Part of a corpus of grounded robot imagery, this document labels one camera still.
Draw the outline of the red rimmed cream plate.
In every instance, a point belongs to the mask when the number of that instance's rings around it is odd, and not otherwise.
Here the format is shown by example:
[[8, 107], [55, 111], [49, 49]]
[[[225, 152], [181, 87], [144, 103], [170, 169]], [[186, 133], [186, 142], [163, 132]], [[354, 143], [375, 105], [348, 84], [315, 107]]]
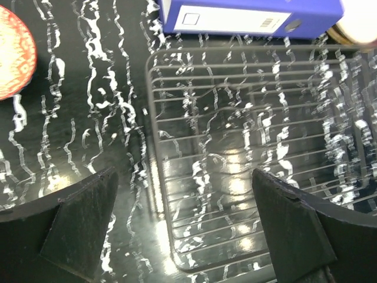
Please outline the red rimmed cream plate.
[[337, 29], [356, 44], [376, 43], [376, 0], [342, 0], [343, 17]]

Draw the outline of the blue white patterned bowl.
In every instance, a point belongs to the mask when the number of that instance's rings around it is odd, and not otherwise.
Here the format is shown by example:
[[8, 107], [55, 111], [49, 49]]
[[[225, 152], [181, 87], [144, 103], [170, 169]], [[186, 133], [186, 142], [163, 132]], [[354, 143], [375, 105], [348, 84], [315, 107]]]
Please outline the blue white patterned bowl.
[[19, 93], [37, 67], [34, 38], [13, 12], [1, 7], [1, 100]]

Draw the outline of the cream floral plate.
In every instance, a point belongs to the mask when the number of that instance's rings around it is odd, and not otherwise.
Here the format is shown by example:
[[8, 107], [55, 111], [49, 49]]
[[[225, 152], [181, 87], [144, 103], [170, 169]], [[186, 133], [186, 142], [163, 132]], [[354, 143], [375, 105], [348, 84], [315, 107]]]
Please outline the cream floral plate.
[[329, 28], [326, 32], [333, 40], [335, 40], [339, 44], [342, 44], [342, 45], [354, 44], [347, 37], [345, 37], [336, 26]]

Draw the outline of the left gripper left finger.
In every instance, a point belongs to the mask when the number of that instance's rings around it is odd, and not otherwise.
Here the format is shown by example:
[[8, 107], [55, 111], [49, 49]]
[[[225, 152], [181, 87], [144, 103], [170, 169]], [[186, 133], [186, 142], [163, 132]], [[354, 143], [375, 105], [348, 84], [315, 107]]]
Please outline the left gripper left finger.
[[118, 190], [113, 167], [1, 211], [1, 282], [93, 282]]

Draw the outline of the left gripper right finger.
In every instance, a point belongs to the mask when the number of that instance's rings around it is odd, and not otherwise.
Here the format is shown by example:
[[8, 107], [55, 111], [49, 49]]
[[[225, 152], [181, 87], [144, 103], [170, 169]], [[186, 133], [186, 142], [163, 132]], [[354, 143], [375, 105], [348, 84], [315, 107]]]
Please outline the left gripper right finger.
[[259, 169], [252, 188], [278, 282], [376, 282], [376, 217]]

